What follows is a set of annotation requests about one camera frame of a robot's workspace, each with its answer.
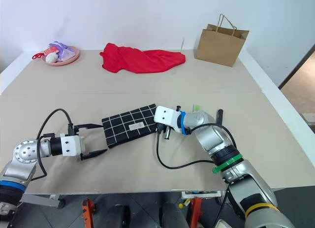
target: bag handle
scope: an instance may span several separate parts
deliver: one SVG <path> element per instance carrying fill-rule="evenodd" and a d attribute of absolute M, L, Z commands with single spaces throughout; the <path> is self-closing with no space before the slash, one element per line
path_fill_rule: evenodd
<path fill-rule="evenodd" d="M 219 28 L 221 28 L 221 25 L 222 25 L 222 22 L 223 22 L 223 19 L 224 19 L 224 18 L 225 18 L 225 19 L 230 23 L 230 25 L 232 26 L 232 28 L 233 28 L 232 36 L 233 36 L 237 28 L 236 28 L 236 27 L 231 23 L 231 21 L 229 21 L 229 19 L 227 19 L 227 17 L 226 17 L 225 15 L 223 15 L 223 14 L 220 14 L 216 32 L 218 32 Z"/>

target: black cable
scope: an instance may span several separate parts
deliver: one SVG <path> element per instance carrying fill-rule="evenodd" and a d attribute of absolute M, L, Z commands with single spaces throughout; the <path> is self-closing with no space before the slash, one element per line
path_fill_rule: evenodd
<path fill-rule="evenodd" d="M 33 180 L 38 180 L 38 179 L 43 178 L 43 177 L 45 177 L 45 176 L 47 175 L 47 172 L 46 172 L 46 170 L 45 170 L 45 168 L 44 168 L 44 165 L 43 165 L 43 163 L 41 162 L 40 151 L 39 151 L 39 149 L 40 149 L 40 141 L 41 141 L 41 139 L 42 139 L 43 137 L 44 137 L 44 136 L 41 136 L 41 137 L 39 137 L 38 140 L 37 140 L 36 153 L 37 153 L 37 161 L 38 161 L 38 164 L 39 164 L 39 166 L 40 166 L 40 168 L 41 168 L 41 171 L 42 171 L 44 174 L 41 175 L 41 176 L 37 176 L 36 178 L 32 178 L 31 181 L 33 181 Z"/>
<path fill-rule="evenodd" d="M 200 128 L 200 127 L 204 127 L 204 126 L 217 126 L 217 127 L 220 127 L 220 128 L 222 128 L 222 129 L 224 129 L 225 132 L 227 132 L 227 134 L 230 136 L 231 141 L 232 141 L 234 147 L 237 148 L 237 147 L 236 147 L 235 140 L 234 140 L 234 138 L 233 138 L 231 132 L 230 132 L 226 127 L 224 127 L 223 125 L 220 125 L 220 124 L 216 124 L 216 123 L 206 123 L 206 124 L 202 124 L 202 125 L 196 126 L 195 128 L 191 129 L 191 130 L 190 130 L 190 133 L 192 133 L 194 130 L 196 130 L 196 129 Z"/>
<path fill-rule="evenodd" d="M 45 127 L 47 121 L 48 121 L 48 120 L 50 119 L 50 117 L 52 117 L 52 115 L 54 115 L 57 111 L 62 111 L 62 112 L 65 114 L 65 116 L 67 117 L 68 124 L 71 125 L 71 126 L 73 125 L 72 122 L 71 122 L 71 119 L 70 119 L 69 114 L 68 114 L 65 110 L 63 110 L 62 108 L 58 108 L 58 109 L 54 110 L 52 113 L 50 113 L 50 114 L 47 116 L 46 120 L 43 122 L 43 124 L 41 125 L 41 127 L 40 127 L 40 129 L 39 129 L 39 131 L 38 131 L 38 134 L 37 134 L 36 139 L 39 139 L 39 137 L 40 137 L 40 135 L 41 135 L 41 133 L 42 133 L 42 131 L 43 131 L 43 129 L 44 129 L 44 127 Z"/>
<path fill-rule="evenodd" d="M 226 199 L 227 199 L 227 193 L 228 193 L 228 187 L 229 187 L 229 186 L 230 186 L 230 184 L 228 184 L 228 186 L 227 186 L 227 188 L 226 188 L 226 192 L 225 192 L 225 195 L 224 195 L 224 199 L 223 199 L 223 201 L 222 201 L 220 210 L 219 210 L 219 212 L 218 212 L 218 214 L 217 214 L 217 217 L 216 217 L 216 219 L 215 219 L 215 222 L 214 222 L 212 228 L 214 228 L 214 227 L 216 226 L 216 224 L 217 224 L 217 222 L 218 222 L 218 220 L 219 220 L 219 218 L 220 218 L 220 215 L 221 215 L 221 212 L 222 212 L 222 210 L 223 210 L 225 201 L 226 201 Z"/>
<path fill-rule="evenodd" d="M 180 169 L 180 168 L 183 168 L 183 167 L 186 167 L 186 166 L 189 166 L 189 165 L 192 165 L 192 164 L 196 164 L 196 163 L 213 163 L 213 161 L 210 161 L 210 160 L 197 160 L 197 161 L 190 162 L 190 163 L 187 163 L 187 164 L 184 164 L 184 165 L 180 165 L 180 166 L 167 166 L 161 161 L 161 158 L 159 157 L 158 142 L 159 142 L 159 133 L 157 133 L 157 159 L 158 159 L 159 163 L 161 163 L 161 165 L 164 166 L 167 169 Z"/>
<path fill-rule="evenodd" d="M 42 131 L 43 131 L 43 129 L 44 129 L 46 123 L 48 122 L 48 120 L 52 117 L 52 115 L 54 115 L 54 114 L 55 114 L 56 112 L 58 112 L 58 111 L 62 111 L 62 112 L 65 114 L 65 116 L 67 117 L 67 120 L 68 120 L 68 129 L 69 129 L 69 128 L 72 128 L 72 126 L 73 126 L 73 123 L 72 123 L 72 121 L 71 121 L 71 119 L 70 119 L 69 114 L 68 114 L 65 110 L 63 110 L 62 108 L 58 108 L 58 109 L 52 111 L 52 112 L 47 116 L 46 120 L 45 120 L 45 121 L 43 122 L 43 124 L 41 125 L 41 127 L 40 127 L 40 129 L 39 129 L 39 131 L 38 131 L 37 137 L 36 137 L 36 140 L 37 140 L 37 144 L 36 144 L 37 161 L 38 161 L 38 164 L 39 164 L 39 166 L 40 166 L 40 169 L 41 169 L 42 172 L 43 172 L 43 175 L 38 176 L 38 177 L 36 177 L 36 178 L 32 178 L 31 181 L 33 181 L 33 180 L 38 180 L 38 179 L 43 178 L 43 177 L 45 177 L 45 176 L 47 175 L 47 172 L 46 172 L 46 170 L 45 170 L 45 168 L 44 168 L 44 165 L 43 165 L 43 163 L 42 163 L 42 161 L 41 161 L 41 157 L 40 157 L 40 150 L 39 150 L 39 149 L 40 149 L 40 141 L 41 141 L 41 139 L 44 137 L 44 136 L 40 136 L 40 135 L 41 135 L 41 133 L 42 133 Z"/>

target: black checkered cloth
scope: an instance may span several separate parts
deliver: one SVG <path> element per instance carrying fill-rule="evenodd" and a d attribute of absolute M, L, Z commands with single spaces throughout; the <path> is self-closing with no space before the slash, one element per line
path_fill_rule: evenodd
<path fill-rule="evenodd" d="M 152 104 L 102 119 L 108 148 L 154 133 L 157 128 L 154 122 L 156 108 Z M 143 123 L 144 127 L 134 130 L 132 127 L 136 123 Z"/>

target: green ring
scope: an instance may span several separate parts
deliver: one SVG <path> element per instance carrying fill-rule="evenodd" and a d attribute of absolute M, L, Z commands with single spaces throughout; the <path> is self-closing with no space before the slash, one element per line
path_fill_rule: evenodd
<path fill-rule="evenodd" d="M 241 159 L 242 157 L 243 157 L 242 154 L 237 154 L 234 157 L 232 157 L 231 159 L 229 159 L 226 162 L 222 163 L 221 165 L 219 165 L 217 167 L 214 167 L 212 169 L 212 172 L 214 174 L 217 174 L 220 170 L 224 169 L 228 165 L 231 165 L 232 163 L 236 162 L 237 160 Z"/>

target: brown paper bag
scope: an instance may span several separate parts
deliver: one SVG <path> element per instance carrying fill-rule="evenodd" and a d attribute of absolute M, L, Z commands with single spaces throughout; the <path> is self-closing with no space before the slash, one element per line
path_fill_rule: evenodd
<path fill-rule="evenodd" d="M 232 29 L 221 28 L 223 18 L 230 23 Z M 217 26 L 208 24 L 207 29 L 202 31 L 195 58 L 233 66 L 248 33 L 247 30 L 238 30 L 225 15 L 220 14 Z"/>

